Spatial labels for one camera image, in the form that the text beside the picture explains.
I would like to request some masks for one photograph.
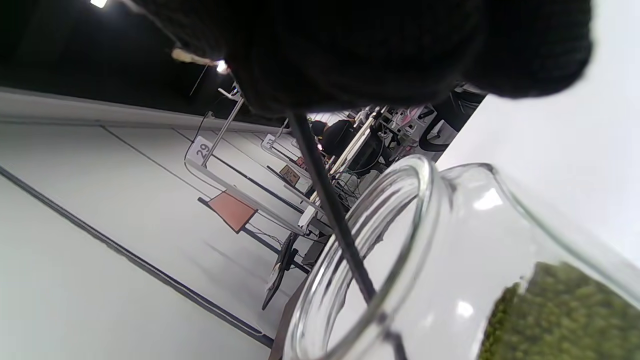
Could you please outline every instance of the jar rim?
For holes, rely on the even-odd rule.
[[[414,197],[414,200],[409,201],[409,203],[415,201],[416,207],[412,216],[412,225],[409,233],[405,236],[403,240],[403,246],[400,250],[398,256],[396,257],[393,265],[390,268],[390,271],[383,281],[383,284],[380,286],[376,296],[373,298],[372,302],[366,307],[364,312],[358,317],[356,323],[349,329],[349,331],[338,341],[336,344],[328,349],[323,356],[321,357],[309,357],[309,356],[300,356],[300,342],[299,338],[296,336],[300,333],[307,319],[308,313],[305,313],[305,301],[310,297],[317,295],[321,289],[318,289],[315,284],[318,280],[320,280],[323,276],[331,276],[331,268],[324,261],[325,258],[329,256],[332,252],[341,252],[340,246],[335,240],[335,236],[332,236],[329,242],[326,245],[325,250],[323,251],[321,257],[317,261],[316,267],[314,267],[313,271],[310,273],[307,283],[304,286],[304,289],[300,295],[300,300],[296,305],[296,309],[294,310],[292,321],[289,326],[289,331],[287,333],[286,338],[286,350],[295,354],[296,356],[293,359],[299,360],[337,360],[342,358],[342,356],[348,352],[351,348],[354,347],[357,342],[360,347],[367,347],[371,345],[373,342],[378,340],[382,335],[382,325],[380,323],[380,314],[383,311],[383,308],[388,307],[388,312],[385,317],[385,323],[389,322],[394,313],[402,306],[403,300],[406,298],[404,296],[398,297],[397,301],[389,302],[388,298],[392,290],[400,291],[402,294],[406,294],[411,290],[412,284],[404,284],[402,289],[397,289],[397,280],[399,276],[407,275],[407,265],[408,259],[411,255],[420,256],[421,258],[426,258],[428,255],[428,250],[430,248],[431,240],[433,239],[433,229],[432,224],[428,224],[423,222],[422,219],[427,212],[439,214],[440,209],[434,209],[435,206],[439,206],[439,202],[432,201],[432,195],[434,193],[433,188],[435,185],[435,180],[437,176],[435,174],[438,173],[435,165],[427,160],[425,157],[420,155],[412,155],[407,156],[398,162],[394,163],[391,167],[387,169],[360,197],[357,203],[353,206],[351,211],[347,215],[347,221],[351,225],[353,221],[357,221],[357,217],[364,208],[366,208],[370,202],[374,201],[376,195],[380,191],[384,191],[381,187],[384,184],[393,179],[398,174],[411,174],[417,179],[417,191]],[[419,254],[415,252],[412,253],[416,244],[418,242],[422,242],[425,246],[425,249],[420,249]],[[416,262],[417,266],[414,268],[408,269],[412,274],[417,274],[421,271],[422,266],[424,266],[424,262]],[[364,336],[366,332],[371,332],[371,336]]]

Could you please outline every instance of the black floor line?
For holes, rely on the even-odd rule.
[[[86,223],[84,220],[77,217],[75,214],[71,213],[69,210],[63,208],[58,203],[54,202],[43,193],[36,190],[31,185],[25,183],[22,179],[13,175],[9,170],[5,169],[2,166],[0,166],[0,176],[3,176],[5,179],[9,180],[15,186],[25,191],[26,193],[28,193],[30,196],[32,196],[34,199],[42,203],[44,206],[47,206],[49,209],[53,210],[55,213],[59,214],[61,217],[65,218],[66,220],[74,224],[80,230],[83,230],[84,232],[89,234],[91,237],[100,241],[101,243],[106,245],[109,249],[116,252],[118,255],[123,256],[125,259],[129,260],[133,265],[137,266],[139,269],[148,273],[149,275],[151,275],[161,283],[167,285],[177,293],[187,298],[192,303],[201,307],[203,310],[214,315],[215,317],[219,318],[225,323],[233,326],[233,328],[249,336],[251,339],[258,341],[264,346],[268,348],[271,348],[273,346],[273,339],[267,336],[266,334],[262,333],[262,331],[254,328],[249,323],[238,318],[236,315],[233,315],[229,311],[225,310],[223,307],[217,305],[216,303],[207,299],[197,291],[191,289],[189,286],[186,286],[185,284],[181,283],[171,275],[160,270],[153,264],[149,263],[148,261],[139,257],[135,253],[131,252],[129,249],[122,246],[117,241],[111,239],[109,236],[105,235],[104,233],[94,228],[90,224]]]
[[[200,194],[202,194],[203,196],[208,197],[209,195],[204,193],[202,190],[198,189],[197,187],[193,186],[189,181],[186,181],[185,179],[181,178],[180,175],[176,174],[175,172],[169,170],[166,166],[160,164],[159,162],[157,162],[154,158],[152,158],[151,156],[145,154],[143,151],[141,151],[140,149],[138,149],[137,147],[131,145],[127,140],[124,140],[123,138],[121,138],[120,136],[118,136],[116,133],[114,133],[113,131],[109,130],[106,126],[101,126],[101,128],[103,130],[105,130],[107,133],[111,134],[111,136],[115,137],[116,139],[120,140],[122,143],[124,143],[126,146],[130,147],[133,151],[137,152],[138,154],[144,156],[147,160],[151,161],[152,163],[156,164],[157,166],[161,167],[164,171],[168,172],[169,174],[173,175],[176,179],[182,181],[183,183],[185,183],[186,185],[188,185],[190,188],[196,190],[197,192],[199,192]]]

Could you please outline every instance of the ceiling light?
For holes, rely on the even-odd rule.
[[[91,0],[91,4],[94,4],[99,8],[103,8],[106,3],[107,3],[107,0]]]
[[[216,70],[223,74],[227,71],[227,63],[225,63],[225,60],[218,61],[218,66],[216,67]]]

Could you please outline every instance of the white table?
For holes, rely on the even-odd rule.
[[[584,79],[489,96],[437,165],[488,162],[640,266],[640,1],[596,0]]]

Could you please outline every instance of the glass jar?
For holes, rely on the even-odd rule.
[[[284,359],[640,360],[638,270],[524,196],[491,165],[398,161],[347,216],[376,296],[330,240]]]

